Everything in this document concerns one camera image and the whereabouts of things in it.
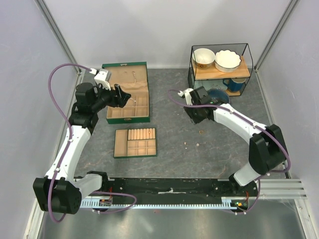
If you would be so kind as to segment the green jewelry tray insert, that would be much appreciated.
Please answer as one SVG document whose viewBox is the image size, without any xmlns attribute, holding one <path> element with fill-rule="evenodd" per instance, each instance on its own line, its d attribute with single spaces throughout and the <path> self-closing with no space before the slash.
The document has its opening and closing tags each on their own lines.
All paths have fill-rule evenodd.
<svg viewBox="0 0 319 239">
<path fill-rule="evenodd" d="M 115 131 L 114 158 L 156 157 L 157 129 L 135 128 Z"/>
</svg>

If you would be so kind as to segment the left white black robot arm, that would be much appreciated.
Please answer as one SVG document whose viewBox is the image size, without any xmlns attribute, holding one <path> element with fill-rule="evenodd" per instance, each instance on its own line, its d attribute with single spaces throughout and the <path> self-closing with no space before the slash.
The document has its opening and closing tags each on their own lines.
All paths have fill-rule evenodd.
<svg viewBox="0 0 319 239">
<path fill-rule="evenodd" d="M 85 197 L 94 192 L 99 196 L 109 192 L 107 173 L 90 171 L 75 179 L 75 169 L 98 122 L 98 112 L 105 107 L 123 108 L 131 94 L 118 84 L 105 89 L 102 85 L 81 83 L 75 97 L 62 148 L 45 176 L 33 183 L 39 206 L 45 212 L 75 214 Z"/>
</svg>

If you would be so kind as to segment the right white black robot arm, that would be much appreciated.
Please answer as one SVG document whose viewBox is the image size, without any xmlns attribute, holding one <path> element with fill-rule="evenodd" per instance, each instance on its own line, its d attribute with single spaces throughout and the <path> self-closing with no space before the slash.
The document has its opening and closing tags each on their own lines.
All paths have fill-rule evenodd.
<svg viewBox="0 0 319 239">
<path fill-rule="evenodd" d="M 232 195 L 240 196 L 246 191 L 246 185 L 288 160 L 285 141 L 277 125 L 266 126 L 252 121 L 229 103 L 213 100 L 204 87 L 188 88 L 179 95 L 185 98 L 184 110 L 194 123 L 212 120 L 248 143 L 248 163 L 230 176 L 228 190 Z"/>
</svg>

